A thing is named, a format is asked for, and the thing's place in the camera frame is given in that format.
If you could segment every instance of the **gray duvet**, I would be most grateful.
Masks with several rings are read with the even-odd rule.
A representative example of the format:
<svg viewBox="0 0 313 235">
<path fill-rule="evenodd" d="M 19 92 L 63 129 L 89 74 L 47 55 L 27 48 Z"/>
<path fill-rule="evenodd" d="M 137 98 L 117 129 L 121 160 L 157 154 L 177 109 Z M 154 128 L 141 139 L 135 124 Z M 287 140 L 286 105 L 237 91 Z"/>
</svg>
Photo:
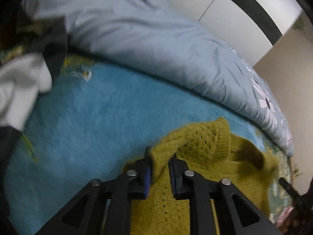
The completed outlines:
<svg viewBox="0 0 313 235">
<path fill-rule="evenodd" d="M 293 154 L 285 116 L 267 83 L 231 47 L 164 0 L 23 0 L 33 20 L 65 17 L 70 43 L 179 84 L 258 124 Z"/>
</svg>

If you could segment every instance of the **bed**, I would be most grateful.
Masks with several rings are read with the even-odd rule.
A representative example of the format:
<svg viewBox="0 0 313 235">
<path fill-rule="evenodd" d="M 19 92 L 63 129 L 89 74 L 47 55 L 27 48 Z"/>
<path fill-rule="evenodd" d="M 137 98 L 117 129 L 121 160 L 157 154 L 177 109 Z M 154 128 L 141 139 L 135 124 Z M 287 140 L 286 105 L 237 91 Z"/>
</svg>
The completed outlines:
<svg viewBox="0 0 313 235">
<path fill-rule="evenodd" d="M 7 61 L 21 47 L 1 52 Z M 71 51 L 50 93 L 38 98 L 4 181 L 10 221 L 20 235 L 35 234 L 90 179 L 120 174 L 171 130 L 224 117 L 234 134 L 279 158 L 269 188 L 270 220 L 292 200 L 278 185 L 291 181 L 290 161 L 253 122 L 169 82 Z"/>
</svg>

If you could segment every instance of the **silver screw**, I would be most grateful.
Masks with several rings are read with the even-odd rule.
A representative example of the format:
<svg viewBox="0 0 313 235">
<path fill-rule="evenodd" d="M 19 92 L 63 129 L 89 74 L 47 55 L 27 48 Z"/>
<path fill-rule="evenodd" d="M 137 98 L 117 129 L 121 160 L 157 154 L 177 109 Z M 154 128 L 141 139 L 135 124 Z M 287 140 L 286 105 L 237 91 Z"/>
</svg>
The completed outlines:
<svg viewBox="0 0 313 235">
<path fill-rule="evenodd" d="M 135 176 L 137 176 L 137 171 L 130 169 L 126 172 L 126 175 L 129 177 L 135 177 Z"/>
<path fill-rule="evenodd" d="M 192 171 L 192 170 L 186 170 L 186 171 L 185 171 L 185 175 L 186 175 L 187 177 L 193 177 L 193 176 L 195 175 L 195 172 Z"/>
<path fill-rule="evenodd" d="M 221 182 L 223 185 L 231 185 L 231 183 L 232 183 L 230 179 L 222 179 Z"/>
<path fill-rule="evenodd" d="M 90 184 L 92 186 L 99 186 L 99 185 L 101 185 L 101 180 L 99 180 L 99 179 L 92 179 L 92 180 L 90 180 Z"/>
</svg>

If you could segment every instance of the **knit pattern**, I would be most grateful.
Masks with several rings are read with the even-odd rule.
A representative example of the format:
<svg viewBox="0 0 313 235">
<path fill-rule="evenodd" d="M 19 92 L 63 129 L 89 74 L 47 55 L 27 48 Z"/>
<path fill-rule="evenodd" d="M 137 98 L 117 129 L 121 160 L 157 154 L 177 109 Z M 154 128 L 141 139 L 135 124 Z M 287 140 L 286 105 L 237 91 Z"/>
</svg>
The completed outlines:
<svg viewBox="0 0 313 235">
<path fill-rule="evenodd" d="M 228 122 L 220 117 L 177 129 L 151 150 L 153 185 L 145 201 L 132 201 L 132 235 L 190 234 L 189 201 L 176 201 L 171 191 L 167 164 L 174 153 L 206 179 L 231 179 L 269 216 L 267 190 L 278 171 L 278 159 L 231 134 Z"/>
</svg>

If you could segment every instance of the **triangular cutout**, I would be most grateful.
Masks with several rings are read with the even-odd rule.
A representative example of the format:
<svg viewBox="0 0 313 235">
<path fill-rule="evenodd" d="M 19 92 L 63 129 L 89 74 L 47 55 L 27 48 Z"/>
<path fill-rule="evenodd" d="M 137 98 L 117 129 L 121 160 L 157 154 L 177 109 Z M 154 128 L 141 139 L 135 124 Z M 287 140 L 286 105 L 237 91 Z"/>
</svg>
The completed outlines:
<svg viewBox="0 0 313 235">
<path fill-rule="evenodd" d="M 78 202 L 75 203 L 61 219 L 62 223 L 78 228 L 84 217 L 85 208 L 89 199 L 89 195 L 84 195 Z"/>
<path fill-rule="evenodd" d="M 238 194 L 234 194 L 232 199 L 243 227 L 250 226 L 260 221 L 259 215 L 255 213 Z"/>
</svg>

